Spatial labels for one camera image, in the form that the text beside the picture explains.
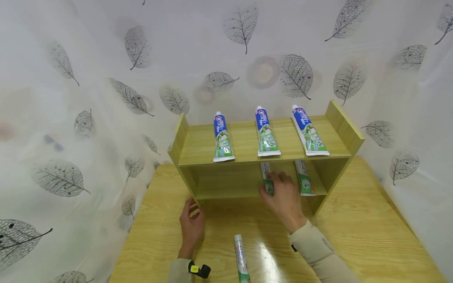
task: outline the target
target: lower shelf compartment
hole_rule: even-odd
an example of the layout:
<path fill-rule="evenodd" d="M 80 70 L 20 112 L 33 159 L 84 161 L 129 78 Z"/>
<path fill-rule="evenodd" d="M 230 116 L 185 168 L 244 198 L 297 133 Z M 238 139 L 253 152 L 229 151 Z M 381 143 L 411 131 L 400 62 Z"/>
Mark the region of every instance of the lower shelf compartment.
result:
<path fill-rule="evenodd" d="M 294 184 L 299 187 L 294 161 L 269 162 L 272 171 L 284 171 L 292 177 Z M 305 161 L 315 193 L 327 195 L 327 191 L 319 178 L 312 161 Z M 221 166 L 193 167 L 198 177 L 198 188 L 195 192 L 199 200 L 259 197 L 258 188 L 263 183 L 261 168 L 258 163 L 222 164 Z"/>

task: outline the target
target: beige sleeve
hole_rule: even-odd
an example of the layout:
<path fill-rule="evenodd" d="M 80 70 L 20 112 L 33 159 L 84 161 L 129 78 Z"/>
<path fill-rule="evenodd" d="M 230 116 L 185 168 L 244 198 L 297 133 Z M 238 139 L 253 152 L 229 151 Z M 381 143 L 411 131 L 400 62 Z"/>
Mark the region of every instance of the beige sleeve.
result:
<path fill-rule="evenodd" d="M 177 259 L 171 263 L 167 283 L 191 283 L 192 274 L 189 273 L 189 259 Z"/>
<path fill-rule="evenodd" d="M 289 240 L 322 283 L 360 283 L 359 278 L 333 251 L 326 237 L 310 221 L 290 235 Z"/>

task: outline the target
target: top shelf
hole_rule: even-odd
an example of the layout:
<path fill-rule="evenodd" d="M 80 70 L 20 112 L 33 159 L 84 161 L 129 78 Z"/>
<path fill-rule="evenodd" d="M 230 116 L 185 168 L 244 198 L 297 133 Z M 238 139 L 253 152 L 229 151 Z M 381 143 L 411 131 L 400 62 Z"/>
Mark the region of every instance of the top shelf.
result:
<path fill-rule="evenodd" d="M 341 109 L 331 102 L 333 107 L 340 111 L 339 118 L 349 122 L 349 118 L 344 116 Z M 289 161 L 300 159 L 332 159 L 348 158 L 352 154 L 340 138 L 339 133 L 334 129 L 329 117 L 326 115 L 311 116 L 310 119 L 318 131 L 319 137 L 326 145 L 330 156 L 310 156 L 305 155 L 302 142 L 296 132 L 294 124 L 290 118 L 270 120 L 270 126 L 274 132 L 275 139 L 280 148 L 280 156 L 258 157 L 258 134 L 254 121 L 226 123 L 230 136 L 231 147 L 236 157 L 233 161 L 226 163 L 243 162 L 265 162 L 265 161 Z M 214 125 L 188 126 L 183 148 L 179 158 L 179 166 L 213 164 L 215 149 Z"/>

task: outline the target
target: blue label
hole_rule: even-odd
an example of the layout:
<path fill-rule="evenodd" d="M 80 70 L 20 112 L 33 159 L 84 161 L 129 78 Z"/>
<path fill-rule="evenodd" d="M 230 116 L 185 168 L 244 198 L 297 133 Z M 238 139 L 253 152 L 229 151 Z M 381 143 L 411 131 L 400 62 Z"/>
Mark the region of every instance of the blue label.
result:
<path fill-rule="evenodd" d="M 264 125 L 269 125 L 269 120 L 267 119 L 267 112 L 265 109 L 260 108 L 255 111 L 256 125 L 258 126 L 258 131 L 261 131 Z"/>
<path fill-rule="evenodd" d="M 294 108 L 293 115 L 296 118 L 300 130 L 305 129 L 308 124 L 311 124 L 310 118 L 302 107 Z"/>
<path fill-rule="evenodd" d="M 227 122 L 225 121 L 224 115 L 215 115 L 214 116 L 214 133 L 216 137 L 223 130 L 227 130 Z"/>

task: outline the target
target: black wrist strap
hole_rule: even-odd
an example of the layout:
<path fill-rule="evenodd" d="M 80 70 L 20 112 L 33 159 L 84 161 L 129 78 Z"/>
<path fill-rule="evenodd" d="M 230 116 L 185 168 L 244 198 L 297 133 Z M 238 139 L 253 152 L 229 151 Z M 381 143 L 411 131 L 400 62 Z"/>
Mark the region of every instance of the black wrist strap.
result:
<path fill-rule="evenodd" d="M 201 266 L 201 268 L 193 262 L 193 260 L 189 263 L 189 273 L 195 274 L 203 279 L 207 279 L 209 274 L 211 273 L 211 268 L 205 264 Z"/>

